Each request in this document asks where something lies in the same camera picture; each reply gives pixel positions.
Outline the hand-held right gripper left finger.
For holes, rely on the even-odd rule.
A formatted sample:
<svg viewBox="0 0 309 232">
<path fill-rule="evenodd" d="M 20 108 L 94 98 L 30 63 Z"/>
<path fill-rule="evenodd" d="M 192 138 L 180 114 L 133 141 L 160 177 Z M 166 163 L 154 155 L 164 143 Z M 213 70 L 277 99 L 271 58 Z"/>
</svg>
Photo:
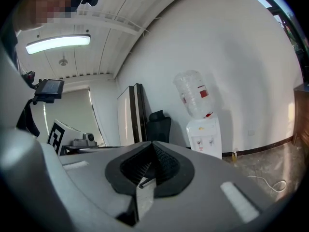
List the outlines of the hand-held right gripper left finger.
<svg viewBox="0 0 309 232">
<path fill-rule="evenodd" d="M 149 142 L 129 146 L 82 150 L 81 153 L 61 156 L 60 162 L 77 188 L 96 206 L 109 216 L 127 224 L 135 224 L 153 205 L 153 181 L 145 187 L 139 185 L 146 180 L 148 165 L 133 163 L 121 171 L 120 164 L 108 168 L 110 161 L 118 157 L 128 158 L 135 149 L 144 149 Z M 133 183 L 133 195 L 120 194 L 111 183 L 126 181 Z"/>
</svg>

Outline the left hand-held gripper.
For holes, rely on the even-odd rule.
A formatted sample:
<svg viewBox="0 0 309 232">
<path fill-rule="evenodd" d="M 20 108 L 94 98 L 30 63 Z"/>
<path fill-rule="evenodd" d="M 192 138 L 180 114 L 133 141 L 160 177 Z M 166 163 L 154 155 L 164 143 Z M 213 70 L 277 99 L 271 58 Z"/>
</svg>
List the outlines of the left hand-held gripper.
<svg viewBox="0 0 309 232">
<path fill-rule="evenodd" d="M 120 148 L 120 146 L 98 147 L 92 133 L 76 130 L 55 119 L 50 130 L 47 143 L 50 144 L 58 156 L 66 155 L 69 151 L 97 152 Z"/>
</svg>

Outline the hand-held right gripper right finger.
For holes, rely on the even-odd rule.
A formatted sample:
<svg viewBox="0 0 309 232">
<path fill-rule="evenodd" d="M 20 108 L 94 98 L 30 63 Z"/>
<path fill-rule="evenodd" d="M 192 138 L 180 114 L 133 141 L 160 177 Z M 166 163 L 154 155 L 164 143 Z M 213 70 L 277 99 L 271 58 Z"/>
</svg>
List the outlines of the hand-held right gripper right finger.
<svg viewBox="0 0 309 232">
<path fill-rule="evenodd" d="M 261 232 L 273 201 L 229 163 L 177 145 L 158 143 L 191 161 L 195 174 L 177 196 L 154 199 L 143 232 Z"/>
</svg>

